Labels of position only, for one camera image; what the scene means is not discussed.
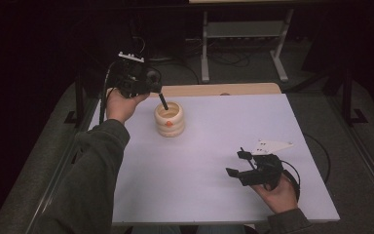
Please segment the white table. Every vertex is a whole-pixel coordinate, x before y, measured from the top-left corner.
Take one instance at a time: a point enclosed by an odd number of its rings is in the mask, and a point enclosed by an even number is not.
[[[126,123],[131,140],[118,175],[113,224],[266,220],[272,212],[259,196],[228,177],[225,170],[250,170],[236,152],[240,147],[251,151],[258,139],[294,144],[276,154],[298,170],[299,206],[309,220],[339,219],[286,95],[168,97],[170,100],[185,110],[182,135],[167,138],[157,133],[153,116],[160,103],[157,97],[142,102]],[[90,128],[97,124],[98,114],[97,109]]]

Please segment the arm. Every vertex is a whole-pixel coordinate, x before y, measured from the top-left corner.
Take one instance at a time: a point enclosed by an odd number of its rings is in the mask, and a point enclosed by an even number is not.
[[[107,121],[76,136],[82,157],[42,213],[36,233],[109,233],[114,190],[130,135],[124,123],[147,96],[123,98],[113,91]]]
[[[252,185],[251,188],[275,213],[268,217],[271,234],[301,233],[300,230],[312,226],[298,208],[293,186],[285,175],[281,175],[279,185],[274,190],[269,191],[262,185]]]

